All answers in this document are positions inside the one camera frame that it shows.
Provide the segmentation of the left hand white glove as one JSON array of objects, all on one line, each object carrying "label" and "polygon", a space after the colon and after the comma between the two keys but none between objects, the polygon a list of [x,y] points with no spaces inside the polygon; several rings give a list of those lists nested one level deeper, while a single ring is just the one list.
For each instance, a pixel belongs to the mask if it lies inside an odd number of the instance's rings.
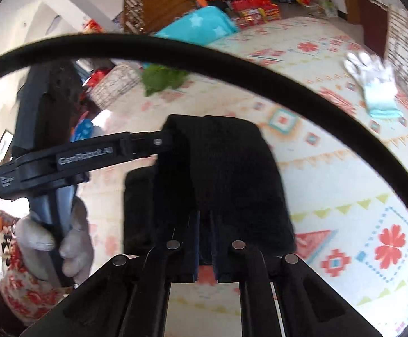
[{"label": "left hand white glove", "polygon": [[61,257],[63,274],[81,284],[90,276],[94,260],[94,248],[89,233],[87,211],[80,198],[74,199],[71,213],[71,229],[62,240],[54,236],[41,224],[26,216],[17,222],[16,241],[23,257],[23,264],[35,278],[48,281],[49,272],[39,256],[57,250]]}]

